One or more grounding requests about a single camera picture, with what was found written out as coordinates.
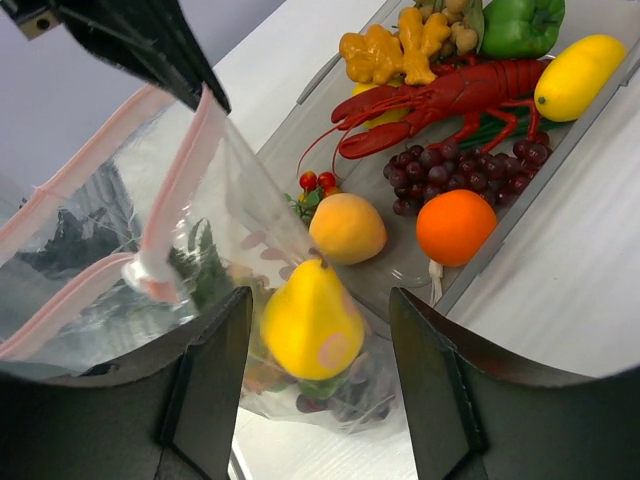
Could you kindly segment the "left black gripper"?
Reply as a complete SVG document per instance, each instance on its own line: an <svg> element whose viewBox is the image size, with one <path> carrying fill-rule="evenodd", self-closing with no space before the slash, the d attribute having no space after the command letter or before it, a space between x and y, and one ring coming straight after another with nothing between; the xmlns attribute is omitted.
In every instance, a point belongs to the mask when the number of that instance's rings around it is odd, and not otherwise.
<svg viewBox="0 0 640 480"><path fill-rule="evenodd" d="M161 88L191 109L209 88L222 109L231 111L224 88L175 0L54 1L52 10L45 0L0 4L28 40L55 29L61 20L102 62Z"/></svg>

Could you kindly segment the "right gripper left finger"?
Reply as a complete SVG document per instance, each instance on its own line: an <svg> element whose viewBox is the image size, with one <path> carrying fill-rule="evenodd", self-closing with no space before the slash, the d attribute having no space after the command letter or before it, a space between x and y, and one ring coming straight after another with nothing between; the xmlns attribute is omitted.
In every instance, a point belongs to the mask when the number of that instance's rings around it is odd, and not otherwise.
<svg viewBox="0 0 640 480"><path fill-rule="evenodd" d="M1 365L5 479L224 479L239 393L180 385L199 317L82 373Z"/></svg>

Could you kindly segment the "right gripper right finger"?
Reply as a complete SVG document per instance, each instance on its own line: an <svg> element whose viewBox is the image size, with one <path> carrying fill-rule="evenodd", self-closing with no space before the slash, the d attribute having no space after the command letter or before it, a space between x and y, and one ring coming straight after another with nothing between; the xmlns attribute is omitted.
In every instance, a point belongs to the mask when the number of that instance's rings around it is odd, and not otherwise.
<svg viewBox="0 0 640 480"><path fill-rule="evenodd" d="M639 372L601 379L517 355L407 290L389 298L422 479L635 479Z"/></svg>

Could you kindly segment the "clear zip top bag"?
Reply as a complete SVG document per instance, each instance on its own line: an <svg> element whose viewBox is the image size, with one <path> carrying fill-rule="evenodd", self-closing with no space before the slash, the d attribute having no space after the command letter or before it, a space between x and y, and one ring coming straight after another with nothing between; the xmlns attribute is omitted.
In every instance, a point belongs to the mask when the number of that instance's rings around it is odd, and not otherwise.
<svg viewBox="0 0 640 480"><path fill-rule="evenodd" d="M1 217L1 357L82 372L248 287L240 405L383 438L404 421L391 343L211 98L146 86Z"/></svg>

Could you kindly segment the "orange spiky pineapple fruit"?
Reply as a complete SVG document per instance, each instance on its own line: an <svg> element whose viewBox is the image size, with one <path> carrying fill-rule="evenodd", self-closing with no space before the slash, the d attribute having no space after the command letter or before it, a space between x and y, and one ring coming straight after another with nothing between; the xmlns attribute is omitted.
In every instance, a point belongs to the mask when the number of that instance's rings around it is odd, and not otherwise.
<svg viewBox="0 0 640 480"><path fill-rule="evenodd" d="M255 302L265 301L270 290L240 265L220 257L206 219L190 228L186 248L171 249L169 263L206 323L184 353L181 389L202 384L218 393L239 393L254 342Z"/></svg>

